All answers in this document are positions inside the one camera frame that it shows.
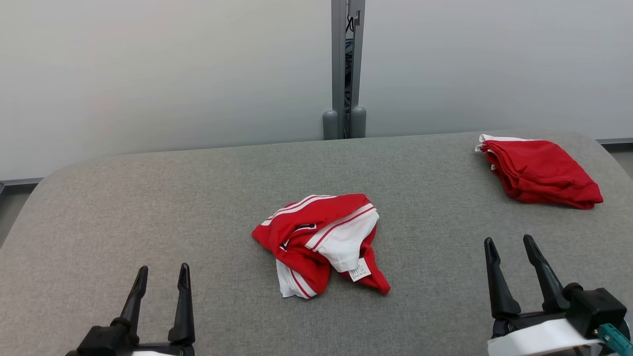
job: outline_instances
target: care label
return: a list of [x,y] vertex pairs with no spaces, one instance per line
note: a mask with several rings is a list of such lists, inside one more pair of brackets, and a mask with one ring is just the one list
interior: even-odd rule
[[367,263],[365,262],[364,258],[359,258],[358,267],[349,271],[349,276],[352,277],[352,281],[354,282],[361,279],[362,277],[367,277],[370,274],[372,274],[372,271],[370,271],[369,267],[367,267]]

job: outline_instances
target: stack of folded red clothing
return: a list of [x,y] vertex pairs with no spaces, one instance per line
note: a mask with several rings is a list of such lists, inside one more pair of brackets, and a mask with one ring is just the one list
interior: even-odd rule
[[310,299],[323,293],[330,265],[345,278],[389,292],[370,246],[378,213],[364,194],[310,195],[286,205],[253,231],[253,238],[277,259],[284,298]]
[[603,202],[598,185],[555,143],[490,135],[481,135],[479,141],[475,150],[486,153],[493,174],[518,201],[579,209]]

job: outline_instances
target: white partition panel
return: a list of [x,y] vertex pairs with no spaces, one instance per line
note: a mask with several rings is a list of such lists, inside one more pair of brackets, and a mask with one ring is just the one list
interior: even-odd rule
[[120,153],[322,139],[330,2],[8,0],[0,180]]
[[367,0],[362,56],[369,137],[633,137],[630,0]]

